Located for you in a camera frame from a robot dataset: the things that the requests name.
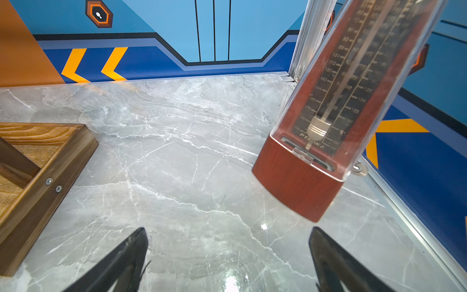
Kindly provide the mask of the wooden jewelry display stand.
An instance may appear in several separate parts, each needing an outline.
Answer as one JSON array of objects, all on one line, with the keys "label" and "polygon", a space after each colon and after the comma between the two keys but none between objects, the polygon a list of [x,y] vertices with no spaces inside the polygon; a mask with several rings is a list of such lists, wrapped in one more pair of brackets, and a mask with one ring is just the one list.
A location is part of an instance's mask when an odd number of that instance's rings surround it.
[{"label": "wooden jewelry display stand", "polygon": [[84,124],[1,123],[1,276],[17,272],[98,145]]}]

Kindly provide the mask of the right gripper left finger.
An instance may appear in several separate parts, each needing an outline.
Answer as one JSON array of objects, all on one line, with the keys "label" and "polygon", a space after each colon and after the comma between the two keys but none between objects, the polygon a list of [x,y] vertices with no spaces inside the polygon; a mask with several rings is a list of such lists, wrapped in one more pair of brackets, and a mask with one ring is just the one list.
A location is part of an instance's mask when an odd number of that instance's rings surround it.
[{"label": "right gripper left finger", "polygon": [[65,290],[67,292],[136,292],[145,271],[148,237],[138,228]]}]

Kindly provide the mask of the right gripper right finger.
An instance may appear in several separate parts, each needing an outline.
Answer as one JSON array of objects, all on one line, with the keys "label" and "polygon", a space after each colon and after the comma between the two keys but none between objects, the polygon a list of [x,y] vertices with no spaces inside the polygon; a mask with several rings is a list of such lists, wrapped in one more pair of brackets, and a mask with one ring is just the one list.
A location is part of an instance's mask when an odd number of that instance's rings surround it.
[{"label": "right gripper right finger", "polygon": [[324,230],[315,226],[308,241],[320,292],[391,292]]}]

